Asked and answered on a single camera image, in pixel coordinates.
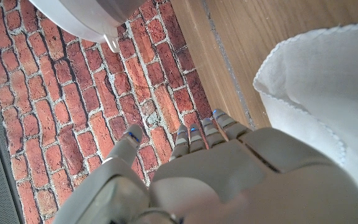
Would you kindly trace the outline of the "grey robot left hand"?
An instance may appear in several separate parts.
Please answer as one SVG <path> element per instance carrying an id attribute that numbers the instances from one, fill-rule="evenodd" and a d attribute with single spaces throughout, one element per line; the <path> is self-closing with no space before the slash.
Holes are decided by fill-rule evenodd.
<path id="1" fill-rule="evenodd" d="M 74 190 L 55 223 L 358 223 L 358 186 L 316 149 L 222 110 L 180 126 L 169 161 L 145 185 L 132 170 L 133 124 Z"/>

